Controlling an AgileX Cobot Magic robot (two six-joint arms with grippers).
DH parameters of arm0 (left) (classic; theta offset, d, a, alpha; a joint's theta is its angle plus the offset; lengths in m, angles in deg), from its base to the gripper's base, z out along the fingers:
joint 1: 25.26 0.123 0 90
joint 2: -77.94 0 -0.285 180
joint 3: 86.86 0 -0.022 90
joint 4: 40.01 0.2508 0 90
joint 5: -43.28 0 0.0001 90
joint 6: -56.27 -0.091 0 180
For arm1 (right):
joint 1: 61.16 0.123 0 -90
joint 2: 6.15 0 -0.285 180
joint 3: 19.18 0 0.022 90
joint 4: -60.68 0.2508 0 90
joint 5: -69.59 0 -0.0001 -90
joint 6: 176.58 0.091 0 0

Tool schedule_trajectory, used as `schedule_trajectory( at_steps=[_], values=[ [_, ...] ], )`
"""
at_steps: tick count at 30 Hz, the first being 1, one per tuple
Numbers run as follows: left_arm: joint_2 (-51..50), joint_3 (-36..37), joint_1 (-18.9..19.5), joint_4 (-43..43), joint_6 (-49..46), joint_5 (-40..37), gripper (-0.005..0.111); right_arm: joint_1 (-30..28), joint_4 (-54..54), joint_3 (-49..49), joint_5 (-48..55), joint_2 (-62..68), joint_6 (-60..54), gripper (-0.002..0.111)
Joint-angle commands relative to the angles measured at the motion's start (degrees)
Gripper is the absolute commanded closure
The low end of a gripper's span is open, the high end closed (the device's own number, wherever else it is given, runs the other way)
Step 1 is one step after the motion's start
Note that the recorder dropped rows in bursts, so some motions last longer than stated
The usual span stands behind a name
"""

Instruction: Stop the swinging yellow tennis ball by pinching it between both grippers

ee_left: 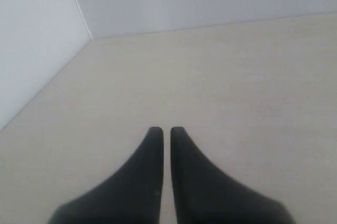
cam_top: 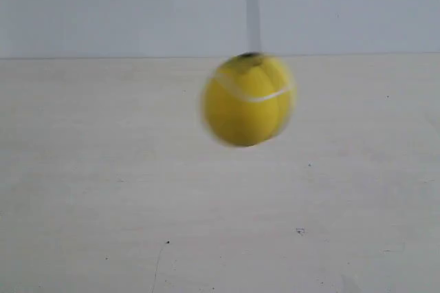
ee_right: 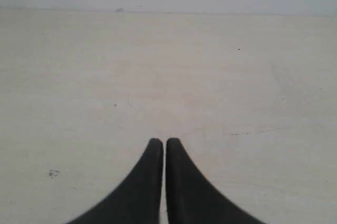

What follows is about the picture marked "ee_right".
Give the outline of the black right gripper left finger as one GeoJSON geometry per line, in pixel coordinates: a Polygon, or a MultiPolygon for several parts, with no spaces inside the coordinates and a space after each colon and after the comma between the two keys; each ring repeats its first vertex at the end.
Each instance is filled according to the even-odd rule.
{"type": "Polygon", "coordinates": [[[160,223],[163,152],[163,143],[150,139],[124,180],[70,223],[160,223]]]}

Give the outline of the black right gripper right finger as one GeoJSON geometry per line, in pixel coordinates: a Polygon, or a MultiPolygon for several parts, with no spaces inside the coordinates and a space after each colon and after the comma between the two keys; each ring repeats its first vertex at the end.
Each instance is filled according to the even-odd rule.
{"type": "Polygon", "coordinates": [[[204,177],[178,138],[166,142],[165,186],[169,223],[262,223],[204,177]]]}

